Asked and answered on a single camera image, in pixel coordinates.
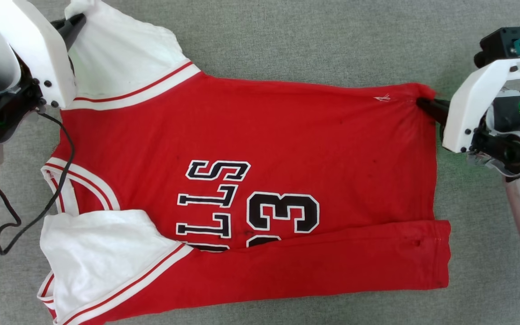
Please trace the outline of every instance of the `red fabric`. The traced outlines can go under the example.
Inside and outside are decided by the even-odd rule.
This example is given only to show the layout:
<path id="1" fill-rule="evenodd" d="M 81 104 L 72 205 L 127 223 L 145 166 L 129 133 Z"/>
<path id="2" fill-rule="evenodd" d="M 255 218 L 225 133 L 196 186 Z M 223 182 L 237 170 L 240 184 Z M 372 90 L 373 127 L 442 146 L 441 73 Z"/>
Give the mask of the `red fabric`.
<path id="1" fill-rule="evenodd" d="M 227 302 L 370 290 L 443 288 L 450 258 L 446 221 L 435 221 L 435 124 L 415 105 L 432 98 L 420 84 L 338 88 L 218 79 L 197 74 L 134 107 L 62 111 L 74 163 L 102 178 L 120 207 L 145 210 L 161 234 L 229 250 L 194 250 L 148 288 L 87 322 Z M 54 157 L 67 160 L 64 135 Z M 193 160 L 245 161 L 241 181 L 188 179 Z M 229 208 L 179 205 L 179 194 L 221 197 L 237 185 Z M 101 207 L 76 186 L 81 213 Z M 318 223 L 295 231 L 262 208 L 269 229 L 250 224 L 254 192 L 311 195 Z M 219 227 L 231 234 L 177 234 L 177 224 Z M 247 247 L 255 235 L 281 240 Z"/>

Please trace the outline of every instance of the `jersey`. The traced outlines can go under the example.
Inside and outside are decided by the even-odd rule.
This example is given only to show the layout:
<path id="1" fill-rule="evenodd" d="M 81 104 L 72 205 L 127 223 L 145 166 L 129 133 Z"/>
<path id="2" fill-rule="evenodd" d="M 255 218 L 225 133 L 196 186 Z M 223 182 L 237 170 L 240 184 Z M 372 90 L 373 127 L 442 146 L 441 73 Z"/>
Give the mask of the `jersey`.
<path id="1" fill-rule="evenodd" d="M 41 237 L 56 323 L 448 284 L 435 124 L 415 105 L 431 89 L 215 78 L 171 31 L 92 6 Z M 62 134 L 52 189 L 70 152 Z"/>

